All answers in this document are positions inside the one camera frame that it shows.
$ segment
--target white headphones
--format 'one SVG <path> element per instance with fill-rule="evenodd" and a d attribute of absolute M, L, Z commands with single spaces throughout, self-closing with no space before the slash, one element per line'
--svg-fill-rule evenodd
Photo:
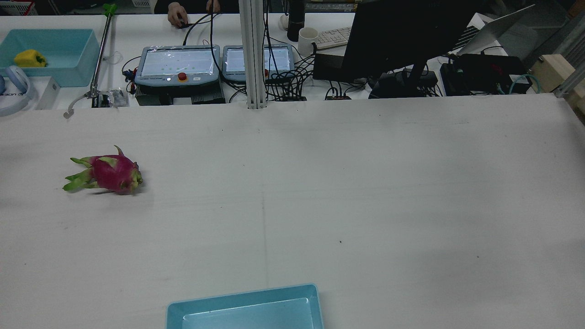
<path fill-rule="evenodd" d="M 16 88 L 25 94 L 18 102 L 7 107 L 1 107 L 0 116 L 7 116 L 22 110 L 35 97 L 35 88 L 31 85 L 29 77 L 26 76 L 20 67 L 14 65 L 9 66 L 5 72 Z M 4 77 L 0 74 L 0 94 L 3 94 L 4 91 L 6 91 L 6 85 L 4 83 Z"/>

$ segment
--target blue plastic bin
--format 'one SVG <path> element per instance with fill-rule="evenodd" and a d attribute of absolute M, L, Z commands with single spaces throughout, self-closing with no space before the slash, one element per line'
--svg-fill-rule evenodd
<path fill-rule="evenodd" d="M 203 299 L 167 307 L 167 329 L 323 329 L 315 285 Z"/>
<path fill-rule="evenodd" d="M 29 77 L 51 76 L 61 87 L 82 87 L 91 82 L 99 44 L 90 29 L 15 29 L 0 44 L 0 69 L 15 65 L 14 57 L 27 49 L 39 51 L 46 67 L 23 67 Z"/>

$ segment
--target metal pole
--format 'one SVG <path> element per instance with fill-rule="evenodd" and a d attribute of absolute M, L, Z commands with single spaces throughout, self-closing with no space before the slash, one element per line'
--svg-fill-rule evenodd
<path fill-rule="evenodd" d="M 560 86 L 554 91 L 557 98 L 563 98 L 575 88 L 576 85 L 580 84 L 585 78 L 585 61 L 579 64 L 575 69 L 575 72 L 571 74 Z"/>
<path fill-rule="evenodd" d="M 264 17 L 262 0 L 239 0 L 248 108 L 266 107 L 264 83 Z"/>
<path fill-rule="evenodd" d="M 91 79 L 91 84 L 90 84 L 90 96 L 91 97 L 95 97 L 99 94 L 99 91 L 98 91 L 99 68 L 102 65 L 102 57 L 104 56 L 104 48 L 106 45 L 106 40 L 108 40 L 109 26 L 110 26 L 110 23 L 112 22 L 113 13 L 116 11 L 118 6 L 116 4 L 113 4 L 113 5 L 106 4 L 106 5 L 104 5 L 104 8 L 106 9 L 105 15 L 107 17 L 106 26 L 104 28 L 104 35 L 102 35 L 102 43 L 99 46 L 98 64 L 95 66 L 94 77 Z"/>

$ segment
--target reacher grabber tool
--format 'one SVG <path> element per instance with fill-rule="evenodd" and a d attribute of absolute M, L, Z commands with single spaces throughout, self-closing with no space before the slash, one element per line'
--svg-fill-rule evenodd
<path fill-rule="evenodd" d="M 95 66 L 94 77 L 91 79 L 90 90 L 88 92 L 86 92 L 85 94 L 83 94 L 82 96 L 76 98 L 73 102 L 71 102 L 71 104 L 69 104 L 69 107 L 67 108 L 67 112 L 65 112 L 63 114 L 63 117 L 65 117 L 65 119 L 71 118 L 71 116 L 74 113 L 73 112 L 73 105 L 75 105 L 75 103 L 78 102 L 79 100 L 82 100 L 83 98 L 87 98 L 87 99 L 92 99 L 94 97 L 99 98 L 100 95 L 106 95 L 106 96 L 108 95 L 108 94 L 103 93 L 100 90 L 98 90 L 99 67 L 102 64 L 102 57 L 104 56 L 104 47 L 106 45 L 106 40 L 108 39 L 109 26 L 110 26 L 110 23 L 112 22 L 112 17 L 114 15 L 114 13 L 116 12 L 117 8 L 118 8 L 118 5 L 116 5 L 116 4 L 112 4 L 112 5 L 104 4 L 104 9 L 106 10 L 104 15 L 107 17 L 106 26 L 104 28 L 104 35 L 102 36 L 102 43 L 99 47 L 98 63 Z"/>

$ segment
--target computer mouse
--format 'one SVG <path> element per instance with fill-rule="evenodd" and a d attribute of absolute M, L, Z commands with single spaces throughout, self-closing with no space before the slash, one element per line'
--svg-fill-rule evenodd
<path fill-rule="evenodd" d="M 283 31 L 288 30 L 288 16 L 287 15 L 280 16 L 280 19 L 278 20 L 278 27 Z"/>

